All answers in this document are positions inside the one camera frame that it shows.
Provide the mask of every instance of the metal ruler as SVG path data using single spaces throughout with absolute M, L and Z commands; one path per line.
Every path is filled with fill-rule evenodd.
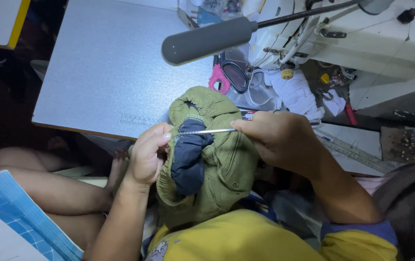
M 120 123 L 129 124 L 140 127 L 153 127 L 154 125 L 162 122 L 160 119 L 150 116 L 142 116 L 133 113 L 122 113 Z
M 327 148 L 329 151 L 336 151 L 345 156 L 354 159 L 357 162 L 360 162 L 372 169 L 375 169 L 383 174 L 389 173 L 391 170 L 395 169 L 396 166 L 382 161 L 380 158 L 373 156 L 361 149 L 356 148 L 355 146 L 344 142 L 332 135 L 323 132 L 321 130 L 314 130 L 315 134 L 319 138 L 319 141 Z

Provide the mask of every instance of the notebook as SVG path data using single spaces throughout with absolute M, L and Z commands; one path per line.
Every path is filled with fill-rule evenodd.
M 0 261 L 80 261 L 83 251 L 0 171 Z

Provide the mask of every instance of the white sewing machine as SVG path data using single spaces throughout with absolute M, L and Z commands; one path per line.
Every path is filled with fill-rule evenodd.
M 312 9 L 342 2 L 345 1 L 323 0 L 314 3 Z M 395 0 L 379 15 L 369 15 L 353 6 L 262 28 L 251 39 L 249 61 L 252 66 L 275 69 L 290 59 L 304 63 L 311 58 L 370 73 L 414 79 L 415 18 L 409 24 L 396 19 L 411 8 L 415 8 L 415 0 Z M 266 0 L 258 21 L 304 10 L 304 0 Z

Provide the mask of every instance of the foot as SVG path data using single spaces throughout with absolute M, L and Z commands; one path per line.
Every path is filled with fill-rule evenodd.
M 114 188 L 114 185 L 119 178 L 119 174 L 122 171 L 124 161 L 127 157 L 129 157 L 129 154 L 125 150 L 114 151 L 114 156 L 112 157 L 111 172 L 109 173 L 109 178 L 105 189 L 112 190 Z
M 48 151 L 55 149 L 64 149 L 66 151 L 69 151 L 69 145 L 67 145 L 67 142 L 63 138 L 61 138 L 60 136 L 56 136 L 54 138 L 51 138 L 47 144 Z

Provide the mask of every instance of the gray table surface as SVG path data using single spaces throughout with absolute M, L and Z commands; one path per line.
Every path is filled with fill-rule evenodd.
M 138 137 L 169 106 L 207 86 L 212 57 L 173 67 L 163 40 L 186 31 L 176 11 L 111 0 L 70 0 L 37 100 L 36 125 Z

